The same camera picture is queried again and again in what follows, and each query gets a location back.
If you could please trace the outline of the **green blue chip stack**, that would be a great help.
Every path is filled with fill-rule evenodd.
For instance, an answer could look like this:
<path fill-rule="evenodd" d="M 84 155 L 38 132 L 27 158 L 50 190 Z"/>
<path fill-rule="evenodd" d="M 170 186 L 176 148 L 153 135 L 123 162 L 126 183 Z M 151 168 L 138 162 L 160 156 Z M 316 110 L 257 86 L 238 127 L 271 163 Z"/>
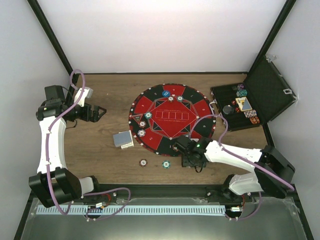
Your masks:
<path fill-rule="evenodd" d="M 169 161 L 164 161 L 162 163 L 162 167 L 165 168 L 165 169 L 168 169 L 170 166 L 171 166 L 171 163 Z"/>

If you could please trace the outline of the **grey playing card deck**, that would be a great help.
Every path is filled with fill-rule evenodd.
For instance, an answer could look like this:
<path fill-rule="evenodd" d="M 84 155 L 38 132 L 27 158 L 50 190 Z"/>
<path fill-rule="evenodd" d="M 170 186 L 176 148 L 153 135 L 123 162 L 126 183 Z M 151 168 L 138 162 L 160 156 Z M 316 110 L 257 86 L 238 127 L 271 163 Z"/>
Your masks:
<path fill-rule="evenodd" d="M 133 142 L 131 131 L 127 130 L 114 134 L 113 142 L 115 147 L 131 144 Z"/>

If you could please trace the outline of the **triangular black dealer button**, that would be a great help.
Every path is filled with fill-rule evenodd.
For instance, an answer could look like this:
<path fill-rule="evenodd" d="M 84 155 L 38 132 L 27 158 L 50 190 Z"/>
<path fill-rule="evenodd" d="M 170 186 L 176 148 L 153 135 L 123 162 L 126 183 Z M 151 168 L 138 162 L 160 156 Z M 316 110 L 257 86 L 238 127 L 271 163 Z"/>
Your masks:
<path fill-rule="evenodd" d="M 142 114 L 136 114 L 132 115 L 131 118 L 139 125 L 142 121 L 143 115 Z"/>

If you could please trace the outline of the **blue white ten chip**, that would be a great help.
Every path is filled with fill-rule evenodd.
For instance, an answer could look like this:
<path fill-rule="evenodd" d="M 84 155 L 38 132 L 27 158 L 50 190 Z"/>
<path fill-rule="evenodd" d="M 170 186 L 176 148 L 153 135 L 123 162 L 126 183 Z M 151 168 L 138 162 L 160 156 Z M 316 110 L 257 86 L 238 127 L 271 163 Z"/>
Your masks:
<path fill-rule="evenodd" d="M 137 134 L 138 134 L 140 137 L 143 137 L 143 136 L 145 136 L 146 132 L 145 132 L 143 129 L 141 129 L 141 130 L 138 131 Z"/>

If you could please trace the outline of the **red black chip stack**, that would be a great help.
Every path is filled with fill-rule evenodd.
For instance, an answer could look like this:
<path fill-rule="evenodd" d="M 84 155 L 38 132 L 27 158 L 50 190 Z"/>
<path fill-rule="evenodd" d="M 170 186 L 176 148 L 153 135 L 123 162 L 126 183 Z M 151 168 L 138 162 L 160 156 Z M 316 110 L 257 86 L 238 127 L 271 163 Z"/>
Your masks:
<path fill-rule="evenodd" d="M 144 166 L 147 165 L 147 161 L 146 161 L 145 159 L 141 159 L 141 160 L 139 161 L 139 165 L 140 165 L 141 167 L 144 167 Z"/>

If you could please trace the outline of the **blue round blind button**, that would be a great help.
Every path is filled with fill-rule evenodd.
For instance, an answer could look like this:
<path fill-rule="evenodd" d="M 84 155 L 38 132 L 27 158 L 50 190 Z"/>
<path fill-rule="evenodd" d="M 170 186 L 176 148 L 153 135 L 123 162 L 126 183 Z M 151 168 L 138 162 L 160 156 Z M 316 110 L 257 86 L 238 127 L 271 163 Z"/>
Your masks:
<path fill-rule="evenodd" d="M 168 91 L 168 90 L 164 90 L 164 91 L 162 92 L 162 96 L 165 97 L 165 98 L 168 98 L 168 97 L 171 96 L 171 93 L 170 93 L 170 91 Z"/>

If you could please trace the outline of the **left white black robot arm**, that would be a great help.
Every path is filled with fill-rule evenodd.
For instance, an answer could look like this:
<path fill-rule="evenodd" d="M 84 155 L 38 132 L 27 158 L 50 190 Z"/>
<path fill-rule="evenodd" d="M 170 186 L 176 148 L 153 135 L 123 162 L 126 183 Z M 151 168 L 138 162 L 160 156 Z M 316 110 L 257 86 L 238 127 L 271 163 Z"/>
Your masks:
<path fill-rule="evenodd" d="M 89 87 L 80 88 L 73 103 L 67 103 L 60 85 L 47 86 L 44 90 L 46 100 L 36 112 L 41 130 L 40 162 L 36 175 L 29 177 L 29 187 L 46 208 L 80 199 L 83 195 L 97 202 L 102 196 L 97 178 L 93 175 L 78 178 L 68 170 L 64 140 L 67 122 L 96 123 L 107 111 L 85 102 L 93 94 Z"/>

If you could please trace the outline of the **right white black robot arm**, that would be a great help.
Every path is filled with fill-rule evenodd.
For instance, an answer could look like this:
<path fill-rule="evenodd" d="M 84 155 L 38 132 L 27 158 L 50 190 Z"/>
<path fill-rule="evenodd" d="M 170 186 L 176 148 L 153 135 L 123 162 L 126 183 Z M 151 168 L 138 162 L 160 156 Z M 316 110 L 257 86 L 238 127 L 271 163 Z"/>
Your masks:
<path fill-rule="evenodd" d="M 284 199 L 289 191 L 295 189 L 291 184 L 295 168 L 273 146 L 250 149 L 222 144 L 206 137 L 195 141 L 180 136 L 172 148 L 195 168 L 220 163 L 246 170 L 246 174 L 233 173 L 224 181 L 222 195 L 229 202 L 240 195 L 255 192 Z"/>

